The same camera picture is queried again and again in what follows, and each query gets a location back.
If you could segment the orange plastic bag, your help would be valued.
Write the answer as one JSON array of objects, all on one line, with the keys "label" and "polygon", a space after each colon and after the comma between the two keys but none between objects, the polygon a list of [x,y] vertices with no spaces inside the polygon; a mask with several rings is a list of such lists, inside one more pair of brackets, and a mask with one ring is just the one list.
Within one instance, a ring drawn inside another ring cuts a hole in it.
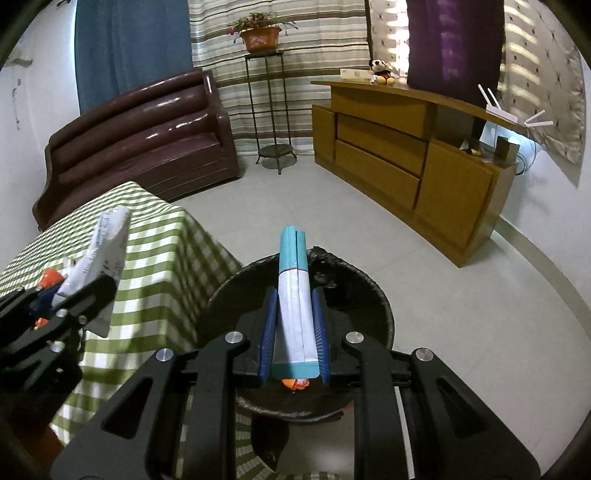
[{"label": "orange plastic bag", "polygon": [[310,385],[310,380],[308,379],[281,379],[281,384],[290,391],[297,392],[303,391],[308,388]]}]

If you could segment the white pouch wrapper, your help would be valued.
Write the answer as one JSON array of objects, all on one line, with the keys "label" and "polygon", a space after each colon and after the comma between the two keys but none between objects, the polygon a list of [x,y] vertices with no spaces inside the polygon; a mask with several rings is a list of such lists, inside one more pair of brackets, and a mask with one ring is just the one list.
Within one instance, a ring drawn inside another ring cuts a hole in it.
[{"label": "white pouch wrapper", "polygon": [[84,256],[70,270],[51,302],[55,312],[67,310],[82,328],[101,338],[109,334],[130,220],[131,211],[123,206],[99,215]]}]

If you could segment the black lined trash bin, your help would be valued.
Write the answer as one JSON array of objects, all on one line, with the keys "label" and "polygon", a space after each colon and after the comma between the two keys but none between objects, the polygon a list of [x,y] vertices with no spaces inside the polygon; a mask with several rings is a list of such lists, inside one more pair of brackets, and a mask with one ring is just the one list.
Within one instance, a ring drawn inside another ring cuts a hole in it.
[{"label": "black lined trash bin", "polygon": [[263,321],[250,335],[256,384],[236,388],[239,407],[290,422],[320,422],[353,401],[353,390],[325,383],[335,351],[329,334],[356,330],[386,348],[394,344],[394,315],[378,284],[345,260],[314,247],[300,260],[279,253],[242,268],[219,287],[197,324],[200,346],[245,317]]}]

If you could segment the red crumpled plastic bag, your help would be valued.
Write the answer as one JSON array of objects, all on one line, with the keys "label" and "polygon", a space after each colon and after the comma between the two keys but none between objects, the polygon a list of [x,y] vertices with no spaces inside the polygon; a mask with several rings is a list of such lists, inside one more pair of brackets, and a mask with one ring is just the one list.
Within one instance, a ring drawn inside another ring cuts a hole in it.
[{"label": "red crumpled plastic bag", "polygon": [[47,269],[36,285],[37,290],[48,290],[64,281],[64,276],[56,269]]}]

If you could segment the green checkered tablecloth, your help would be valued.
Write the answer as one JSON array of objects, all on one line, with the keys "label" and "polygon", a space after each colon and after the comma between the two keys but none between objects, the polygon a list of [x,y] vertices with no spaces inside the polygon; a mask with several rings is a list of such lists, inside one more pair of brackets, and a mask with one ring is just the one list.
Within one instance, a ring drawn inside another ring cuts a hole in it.
[{"label": "green checkered tablecloth", "polygon": [[82,380],[56,418],[63,441],[73,438],[156,350],[190,348],[206,301],[238,269],[235,258],[186,212],[127,182],[29,244],[2,272],[2,293],[33,285],[45,268],[63,270],[69,257],[81,259],[100,213],[118,206],[129,209],[131,223],[111,329],[104,339],[87,337]]}]

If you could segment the brown wooden sideboard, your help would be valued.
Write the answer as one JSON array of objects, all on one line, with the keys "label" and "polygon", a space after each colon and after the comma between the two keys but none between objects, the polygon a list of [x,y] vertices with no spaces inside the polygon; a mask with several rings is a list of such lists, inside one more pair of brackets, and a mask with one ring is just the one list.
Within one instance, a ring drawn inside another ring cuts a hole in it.
[{"label": "brown wooden sideboard", "polygon": [[422,90],[329,81],[311,109],[315,162],[389,210],[456,266],[489,239],[516,162],[476,144],[476,121],[527,136],[525,126]]}]

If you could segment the dark brown leather sofa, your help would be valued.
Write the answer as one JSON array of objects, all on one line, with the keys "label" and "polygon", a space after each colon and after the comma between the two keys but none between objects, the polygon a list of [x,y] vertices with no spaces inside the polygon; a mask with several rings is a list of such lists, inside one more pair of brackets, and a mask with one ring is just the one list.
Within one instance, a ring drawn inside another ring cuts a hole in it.
[{"label": "dark brown leather sofa", "polygon": [[240,175],[228,112],[211,71],[199,68],[82,114],[44,154],[47,179],[32,208],[41,231],[128,181],[176,200]]}]

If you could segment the striped beige curtain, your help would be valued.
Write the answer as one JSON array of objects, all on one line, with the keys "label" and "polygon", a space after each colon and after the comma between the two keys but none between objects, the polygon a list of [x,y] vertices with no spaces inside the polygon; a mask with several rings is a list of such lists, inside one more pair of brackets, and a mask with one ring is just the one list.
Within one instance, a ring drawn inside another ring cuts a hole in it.
[{"label": "striped beige curtain", "polygon": [[[362,1],[191,1],[188,4],[192,62],[211,71],[224,110],[228,112],[235,147],[242,157],[256,155],[245,73],[242,39],[228,34],[228,26],[252,12],[273,12],[297,24],[280,33],[287,75],[290,128],[298,153],[310,152],[312,105],[329,101],[325,81],[339,79],[342,68],[363,69],[370,60],[366,5]],[[254,104],[267,109],[263,61],[250,62]],[[280,80],[271,81],[276,102],[280,143],[287,143]],[[257,115],[260,143],[271,138],[270,117]]]}]

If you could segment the white box on sideboard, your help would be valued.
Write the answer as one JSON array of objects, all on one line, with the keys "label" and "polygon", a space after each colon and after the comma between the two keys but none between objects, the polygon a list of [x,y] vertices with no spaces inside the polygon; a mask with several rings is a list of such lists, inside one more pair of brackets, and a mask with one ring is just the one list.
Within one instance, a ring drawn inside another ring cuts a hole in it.
[{"label": "white box on sideboard", "polygon": [[342,81],[348,82],[370,83],[373,81],[373,76],[374,74],[370,70],[342,68],[339,71]]}]

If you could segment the mickey mouse plush toy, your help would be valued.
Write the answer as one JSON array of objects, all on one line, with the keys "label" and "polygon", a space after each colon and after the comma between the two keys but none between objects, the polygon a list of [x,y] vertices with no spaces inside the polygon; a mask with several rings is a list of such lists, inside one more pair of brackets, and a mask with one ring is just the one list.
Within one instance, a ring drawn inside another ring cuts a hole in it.
[{"label": "mickey mouse plush toy", "polygon": [[394,68],[386,61],[380,59],[373,59],[369,62],[370,83],[374,85],[393,86],[399,79],[399,75],[394,71]]}]

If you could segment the black metal plant stand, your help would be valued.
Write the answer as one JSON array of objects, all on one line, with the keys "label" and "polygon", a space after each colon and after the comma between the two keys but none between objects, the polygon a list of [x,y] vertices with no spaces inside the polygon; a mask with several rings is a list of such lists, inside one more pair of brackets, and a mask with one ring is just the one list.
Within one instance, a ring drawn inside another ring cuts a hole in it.
[{"label": "black metal plant stand", "polygon": [[[254,95],[252,85],[256,83],[256,80],[250,76],[250,62],[253,60],[262,60],[264,66],[264,75],[262,82],[266,83],[266,95],[267,95],[267,109],[257,110],[256,104],[254,104]],[[252,127],[254,130],[254,138],[256,138],[256,164],[260,164],[263,160],[271,159],[276,164],[277,174],[283,174],[283,166],[281,166],[281,160],[283,157],[290,156],[294,160],[297,160],[297,154],[294,151],[293,136],[291,135],[290,128],[290,106],[288,106],[287,98],[287,75],[286,68],[284,68],[283,51],[280,50],[260,50],[245,55],[245,73],[247,90],[249,90],[249,105],[250,114],[252,115]],[[287,143],[280,143],[279,132],[277,131],[276,123],[276,102],[273,97],[273,86],[271,81],[280,80],[281,92],[283,92],[283,116],[284,123],[287,127]],[[260,143],[262,137],[259,135],[259,122],[257,115],[267,115],[270,117],[271,123],[271,138],[273,142],[269,145],[263,145]]]}]

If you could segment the blue curtain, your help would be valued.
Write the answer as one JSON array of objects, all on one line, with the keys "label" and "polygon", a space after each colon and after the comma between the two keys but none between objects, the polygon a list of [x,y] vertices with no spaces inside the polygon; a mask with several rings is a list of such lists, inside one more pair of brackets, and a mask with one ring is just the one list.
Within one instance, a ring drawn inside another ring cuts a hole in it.
[{"label": "blue curtain", "polygon": [[192,68],[186,0],[83,0],[76,5],[74,59],[82,114]]}]

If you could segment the potted plant orange pot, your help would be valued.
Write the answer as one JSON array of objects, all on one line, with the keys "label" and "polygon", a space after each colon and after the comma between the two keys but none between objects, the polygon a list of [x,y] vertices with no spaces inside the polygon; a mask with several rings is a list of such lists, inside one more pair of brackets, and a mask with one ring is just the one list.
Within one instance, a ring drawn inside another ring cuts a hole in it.
[{"label": "potted plant orange pot", "polygon": [[228,26],[228,34],[242,39],[249,54],[270,53],[279,46],[280,32],[297,24],[273,12],[252,12]]}]

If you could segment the dark purple curtain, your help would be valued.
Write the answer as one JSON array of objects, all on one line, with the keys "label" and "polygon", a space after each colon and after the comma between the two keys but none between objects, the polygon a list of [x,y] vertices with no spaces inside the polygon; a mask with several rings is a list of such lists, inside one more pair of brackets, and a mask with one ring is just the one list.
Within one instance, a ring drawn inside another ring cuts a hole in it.
[{"label": "dark purple curtain", "polygon": [[483,108],[496,90],[505,37],[499,0],[411,0],[408,86]]}]

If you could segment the patterned white sheer curtain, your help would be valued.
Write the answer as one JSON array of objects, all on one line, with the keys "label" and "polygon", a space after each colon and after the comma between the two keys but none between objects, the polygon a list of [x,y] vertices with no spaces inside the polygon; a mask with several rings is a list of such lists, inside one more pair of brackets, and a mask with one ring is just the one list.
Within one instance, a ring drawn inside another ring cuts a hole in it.
[{"label": "patterned white sheer curtain", "polygon": [[[567,29],[541,1],[502,1],[505,37],[496,90],[481,91],[514,116],[561,167],[581,168],[587,134],[582,55]],[[370,52],[406,81],[408,1],[369,1]]]}]

